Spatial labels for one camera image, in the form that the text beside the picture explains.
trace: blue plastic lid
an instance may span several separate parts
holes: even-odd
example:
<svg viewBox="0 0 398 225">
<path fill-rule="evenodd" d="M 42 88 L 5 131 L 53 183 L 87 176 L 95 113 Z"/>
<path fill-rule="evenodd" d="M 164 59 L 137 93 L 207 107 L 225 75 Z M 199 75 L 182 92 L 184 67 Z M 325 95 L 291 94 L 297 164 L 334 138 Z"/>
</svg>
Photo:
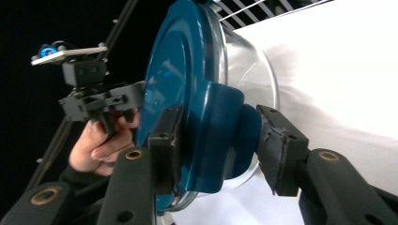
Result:
<svg viewBox="0 0 398 225">
<path fill-rule="evenodd" d="M 183 106 L 180 187 L 184 192 L 217 192 L 224 179 L 243 173 L 252 159 L 253 152 L 244 153 L 249 164 L 242 163 L 244 157 L 237 167 L 229 165 L 235 162 L 231 147 L 245 107 L 243 93 L 222 84 L 226 77 L 226 49 L 216 15 L 206 4 L 177 0 L 150 55 L 136 142 L 144 144 L 164 109 Z M 173 198 L 158 196 L 158 211 Z"/>
</svg>

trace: human hand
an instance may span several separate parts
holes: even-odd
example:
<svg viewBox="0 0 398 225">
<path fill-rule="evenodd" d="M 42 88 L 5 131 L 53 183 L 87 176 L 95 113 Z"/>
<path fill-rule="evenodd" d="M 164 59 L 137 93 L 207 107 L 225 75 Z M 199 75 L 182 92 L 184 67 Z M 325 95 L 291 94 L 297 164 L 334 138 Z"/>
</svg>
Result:
<svg viewBox="0 0 398 225">
<path fill-rule="evenodd" d="M 135 112 L 132 123 L 128 123 L 119 113 L 113 116 L 115 135 L 108 141 L 108 134 L 105 133 L 101 122 L 87 122 L 69 155 L 69 165 L 75 171 L 108 176 L 114 170 L 109 163 L 115 162 L 121 151 L 134 146 L 130 129 L 138 127 L 140 113 Z"/>
</svg>

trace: white surface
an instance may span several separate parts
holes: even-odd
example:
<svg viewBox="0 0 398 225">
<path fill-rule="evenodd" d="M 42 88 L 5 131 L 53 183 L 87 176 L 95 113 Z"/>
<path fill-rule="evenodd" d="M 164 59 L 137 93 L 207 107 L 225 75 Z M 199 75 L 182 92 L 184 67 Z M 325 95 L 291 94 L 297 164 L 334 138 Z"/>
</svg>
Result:
<svg viewBox="0 0 398 225">
<path fill-rule="evenodd" d="M 345 155 L 398 195 L 398 30 L 395 1 L 336 0 L 247 26 L 277 75 L 281 111 L 310 149 Z M 297 199 L 272 196 L 262 175 L 196 199 L 176 224 L 302 224 Z"/>
</svg>

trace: brass bushing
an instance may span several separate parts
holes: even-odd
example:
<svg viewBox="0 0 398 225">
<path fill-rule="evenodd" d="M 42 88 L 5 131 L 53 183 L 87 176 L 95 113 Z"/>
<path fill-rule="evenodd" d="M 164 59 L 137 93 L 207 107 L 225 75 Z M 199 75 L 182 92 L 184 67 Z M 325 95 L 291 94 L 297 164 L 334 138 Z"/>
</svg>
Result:
<svg viewBox="0 0 398 225">
<path fill-rule="evenodd" d="M 138 158 L 141 158 L 144 155 L 144 152 L 138 149 L 133 149 L 131 151 L 129 151 L 128 153 L 126 153 L 125 157 L 126 159 L 129 160 L 135 160 Z"/>
<path fill-rule="evenodd" d="M 38 193 L 36 193 L 31 199 L 30 202 L 34 205 L 42 205 L 46 203 L 50 203 L 61 194 L 61 189 L 59 187 L 47 187 Z"/>
<path fill-rule="evenodd" d="M 339 156 L 332 152 L 320 152 L 319 156 L 327 161 L 338 161 L 340 160 Z"/>
</svg>

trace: finger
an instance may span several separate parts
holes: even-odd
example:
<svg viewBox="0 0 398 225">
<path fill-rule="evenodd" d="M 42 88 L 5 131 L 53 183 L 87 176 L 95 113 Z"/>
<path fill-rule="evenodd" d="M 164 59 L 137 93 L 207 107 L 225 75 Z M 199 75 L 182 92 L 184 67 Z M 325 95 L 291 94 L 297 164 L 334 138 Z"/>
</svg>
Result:
<svg viewBox="0 0 398 225">
<path fill-rule="evenodd" d="M 127 122 L 127 120 L 124 116 L 121 116 L 117 119 L 117 125 L 121 129 L 137 128 L 139 122 L 140 122 L 140 113 L 139 112 L 135 113 L 131 123 Z"/>
<path fill-rule="evenodd" d="M 98 168 L 94 171 L 96 175 L 109 176 L 114 172 L 114 167 L 110 167 L 106 162 L 101 162 Z"/>
<path fill-rule="evenodd" d="M 108 134 L 105 133 L 100 122 L 93 124 L 91 121 L 88 121 L 73 149 L 79 149 L 79 152 L 90 152 L 103 144 L 107 137 Z"/>
<path fill-rule="evenodd" d="M 123 130 L 122 132 L 116 134 L 108 142 L 105 142 L 101 146 L 95 148 L 91 153 L 91 158 L 99 159 L 108 157 L 112 153 L 131 143 L 131 140 L 132 134 L 130 130 Z"/>
</svg>

